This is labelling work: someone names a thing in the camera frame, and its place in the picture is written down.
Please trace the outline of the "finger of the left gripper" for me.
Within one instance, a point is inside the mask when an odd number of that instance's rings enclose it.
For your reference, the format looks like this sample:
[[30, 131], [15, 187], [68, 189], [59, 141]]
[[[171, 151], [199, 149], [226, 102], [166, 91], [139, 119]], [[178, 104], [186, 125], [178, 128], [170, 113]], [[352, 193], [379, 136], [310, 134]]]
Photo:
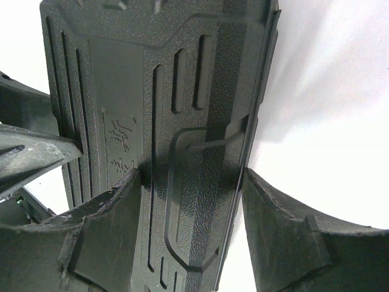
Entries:
[[1, 197], [82, 155], [71, 139], [1, 125]]
[[59, 135], [50, 95], [24, 85], [3, 72], [0, 103], [1, 123]]

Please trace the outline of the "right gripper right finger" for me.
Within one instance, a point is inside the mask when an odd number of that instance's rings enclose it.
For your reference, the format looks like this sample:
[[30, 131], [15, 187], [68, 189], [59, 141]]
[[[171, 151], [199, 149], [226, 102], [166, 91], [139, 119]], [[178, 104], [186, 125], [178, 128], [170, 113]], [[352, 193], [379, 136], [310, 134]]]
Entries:
[[251, 169], [242, 191], [258, 291], [388, 290], [388, 231], [326, 215]]

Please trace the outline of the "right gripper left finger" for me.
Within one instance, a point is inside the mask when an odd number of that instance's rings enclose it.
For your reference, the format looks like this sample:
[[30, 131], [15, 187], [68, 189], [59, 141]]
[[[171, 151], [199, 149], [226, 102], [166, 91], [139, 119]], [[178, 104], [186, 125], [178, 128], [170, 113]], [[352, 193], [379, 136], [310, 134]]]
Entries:
[[142, 184], [115, 186], [41, 224], [1, 225], [2, 291], [129, 291]]

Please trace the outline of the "black plastic tool case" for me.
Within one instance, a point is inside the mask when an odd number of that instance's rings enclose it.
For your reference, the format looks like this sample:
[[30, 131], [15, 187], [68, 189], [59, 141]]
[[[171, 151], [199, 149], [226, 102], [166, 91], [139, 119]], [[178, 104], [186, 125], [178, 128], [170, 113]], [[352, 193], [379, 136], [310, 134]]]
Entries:
[[269, 73], [277, 1], [43, 1], [79, 206], [142, 176], [133, 291], [216, 291]]

